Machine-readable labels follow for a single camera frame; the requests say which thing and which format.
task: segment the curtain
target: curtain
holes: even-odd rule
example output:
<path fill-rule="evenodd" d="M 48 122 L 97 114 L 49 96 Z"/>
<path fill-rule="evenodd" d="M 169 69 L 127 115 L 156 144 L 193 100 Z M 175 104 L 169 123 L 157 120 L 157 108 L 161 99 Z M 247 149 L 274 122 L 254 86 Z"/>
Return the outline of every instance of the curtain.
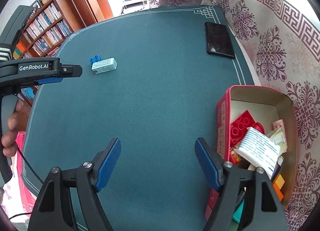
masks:
<path fill-rule="evenodd" d="M 151 8 L 220 6 L 261 84 L 292 100 L 300 145 L 297 177 L 285 215 L 289 230 L 298 230 L 320 196 L 320 32 L 319 21 L 307 0 L 149 2 Z"/>

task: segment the bookshelf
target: bookshelf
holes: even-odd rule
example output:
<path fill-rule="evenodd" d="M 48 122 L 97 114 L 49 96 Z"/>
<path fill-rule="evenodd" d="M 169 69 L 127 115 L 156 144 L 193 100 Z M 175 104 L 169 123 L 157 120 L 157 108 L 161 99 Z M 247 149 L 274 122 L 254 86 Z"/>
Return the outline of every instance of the bookshelf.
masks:
<path fill-rule="evenodd" d="M 27 22 L 19 58 L 54 56 L 70 34 L 84 27 L 72 0 L 49 0 Z"/>

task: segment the finger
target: finger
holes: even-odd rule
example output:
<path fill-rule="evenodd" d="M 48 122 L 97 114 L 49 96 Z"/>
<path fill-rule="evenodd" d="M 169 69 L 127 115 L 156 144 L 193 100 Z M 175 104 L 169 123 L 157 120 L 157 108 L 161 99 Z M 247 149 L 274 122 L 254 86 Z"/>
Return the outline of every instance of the finger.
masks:
<path fill-rule="evenodd" d="M 18 100 L 16 105 L 16 112 L 20 112 L 23 109 L 23 102 L 21 100 Z"/>
<path fill-rule="evenodd" d="M 17 112 L 13 113 L 8 118 L 8 126 L 10 130 L 15 130 L 18 126 L 19 114 Z"/>
<path fill-rule="evenodd" d="M 1 138 L 1 143 L 4 147 L 9 147 L 12 145 L 17 138 L 18 131 L 9 131 L 6 132 L 2 138 Z"/>
<path fill-rule="evenodd" d="M 3 154 L 6 157 L 13 157 L 17 152 L 17 145 L 14 143 L 9 147 L 3 148 Z"/>

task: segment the small table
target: small table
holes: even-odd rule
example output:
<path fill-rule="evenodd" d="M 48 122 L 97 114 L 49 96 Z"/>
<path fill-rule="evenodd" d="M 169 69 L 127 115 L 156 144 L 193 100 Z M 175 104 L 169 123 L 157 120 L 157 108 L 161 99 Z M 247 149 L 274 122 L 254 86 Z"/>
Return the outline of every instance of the small table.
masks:
<path fill-rule="evenodd" d="M 204 23 L 227 24 L 219 7 L 166 7 L 115 17 L 72 34 L 57 56 L 80 64 L 80 78 L 42 86 L 34 100 L 24 154 L 45 179 L 76 168 L 111 138 L 122 153 L 101 204 L 115 231 L 202 230 L 209 187 L 194 153 L 216 141 L 216 102 L 235 84 L 253 84 L 244 56 L 206 52 Z M 89 59 L 114 57 L 117 69 L 94 74 Z M 24 166 L 25 185 L 41 184 Z M 71 190 L 80 230 L 85 223 Z"/>

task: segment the black smartphone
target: black smartphone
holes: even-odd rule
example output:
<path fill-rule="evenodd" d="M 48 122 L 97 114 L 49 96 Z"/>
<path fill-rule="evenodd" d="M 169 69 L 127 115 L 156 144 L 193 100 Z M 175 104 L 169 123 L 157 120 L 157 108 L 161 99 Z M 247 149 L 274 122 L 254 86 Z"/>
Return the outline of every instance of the black smartphone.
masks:
<path fill-rule="evenodd" d="M 234 59 L 235 52 L 228 28 L 223 24 L 209 22 L 206 22 L 204 26 L 207 36 L 207 53 Z"/>

